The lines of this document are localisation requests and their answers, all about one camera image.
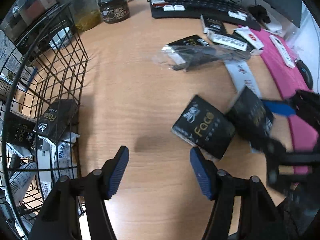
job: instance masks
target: white wall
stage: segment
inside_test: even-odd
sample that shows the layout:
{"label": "white wall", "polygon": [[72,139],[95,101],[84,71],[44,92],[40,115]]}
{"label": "white wall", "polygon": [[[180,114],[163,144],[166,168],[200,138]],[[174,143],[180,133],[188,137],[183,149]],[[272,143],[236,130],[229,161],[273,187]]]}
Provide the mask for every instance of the white wall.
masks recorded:
{"label": "white wall", "polygon": [[320,28],[315,22],[309,11],[307,17],[301,24],[300,30],[294,33],[287,44],[299,55],[301,60],[309,68],[313,78],[313,91],[320,92],[320,84],[317,84],[319,75],[319,56],[320,56]]}

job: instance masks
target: black box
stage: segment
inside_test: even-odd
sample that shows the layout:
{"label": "black box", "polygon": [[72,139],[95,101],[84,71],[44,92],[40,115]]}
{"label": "black box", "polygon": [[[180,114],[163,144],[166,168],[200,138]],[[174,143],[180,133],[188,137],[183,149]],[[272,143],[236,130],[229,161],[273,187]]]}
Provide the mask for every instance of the black box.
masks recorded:
{"label": "black box", "polygon": [[223,22],[214,18],[212,16],[207,16],[202,14],[200,20],[203,27],[203,33],[207,33],[208,30],[214,31],[215,33],[227,33],[226,28],[223,25]]}
{"label": "black box", "polygon": [[199,35],[196,35],[196,34],[167,44],[167,46],[184,46],[184,45],[210,46],[208,42],[206,42],[204,39],[202,39]]}
{"label": "black box", "polygon": [[32,132],[35,124],[35,119],[10,110],[8,113],[8,132],[6,135],[7,143],[31,150],[35,138],[35,134]]}
{"label": "black box", "polygon": [[171,131],[192,146],[221,159],[235,134],[235,127],[218,109],[196,95]]}
{"label": "black box", "polygon": [[255,135],[268,137],[275,118],[247,86],[238,94],[225,116],[236,127],[238,134],[249,141]]}
{"label": "black box", "polygon": [[78,105],[74,99],[56,99],[39,117],[38,127],[34,129],[40,138],[46,141],[48,138],[55,143],[60,139],[77,111]]}

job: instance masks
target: black mouse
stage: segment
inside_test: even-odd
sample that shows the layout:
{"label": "black mouse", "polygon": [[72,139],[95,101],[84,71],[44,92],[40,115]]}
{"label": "black mouse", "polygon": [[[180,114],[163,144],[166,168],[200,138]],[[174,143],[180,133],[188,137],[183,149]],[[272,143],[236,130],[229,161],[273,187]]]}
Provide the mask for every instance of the black mouse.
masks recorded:
{"label": "black mouse", "polygon": [[303,63],[302,60],[297,59],[295,61],[296,66],[298,70],[300,71],[305,83],[307,84],[307,87],[312,90],[313,88],[313,79],[310,70],[306,66],[306,64]]}
{"label": "black mouse", "polygon": [[270,17],[267,10],[262,5],[252,6],[248,8],[252,16],[260,23],[270,23]]}

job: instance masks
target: brown jar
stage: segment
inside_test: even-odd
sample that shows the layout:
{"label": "brown jar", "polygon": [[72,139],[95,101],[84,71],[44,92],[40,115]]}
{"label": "brown jar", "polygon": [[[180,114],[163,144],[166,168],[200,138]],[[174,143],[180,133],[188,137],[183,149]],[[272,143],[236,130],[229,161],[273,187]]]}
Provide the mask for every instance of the brown jar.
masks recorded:
{"label": "brown jar", "polygon": [[130,17],[126,0],[100,0],[98,4],[106,23],[117,23]]}

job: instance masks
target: screw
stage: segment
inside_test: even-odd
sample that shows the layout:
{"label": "screw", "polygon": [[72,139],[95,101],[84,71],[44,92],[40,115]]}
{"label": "screw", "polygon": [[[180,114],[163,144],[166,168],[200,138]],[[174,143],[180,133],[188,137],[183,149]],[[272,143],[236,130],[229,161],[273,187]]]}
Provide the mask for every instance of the screw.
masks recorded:
{"label": "screw", "polygon": [[225,175],[227,174],[227,172],[224,171],[224,170],[218,170],[217,174],[218,174],[219,176],[223,177],[223,176],[225,176]]}
{"label": "screw", "polygon": [[61,182],[66,182],[68,179],[69,179],[69,177],[67,175],[62,175],[59,180]]}
{"label": "screw", "polygon": [[276,171],[270,171],[269,172],[269,182],[270,184],[275,184],[277,181],[277,173]]}
{"label": "screw", "polygon": [[251,180],[252,180],[253,182],[255,182],[255,183],[257,183],[257,182],[260,181],[260,179],[259,179],[257,176],[252,176],[252,177],[251,177]]}
{"label": "screw", "polygon": [[268,148],[268,151],[270,153],[274,153],[275,152],[275,147],[273,146],[272,143],[268,143],[267,148]]}
{"label": "screw", "polygon": [[101,173],[102,173],[102,170],[101,170],[101,169],[95,169],[95,170],[93,171],[94,176],[99,176]]}

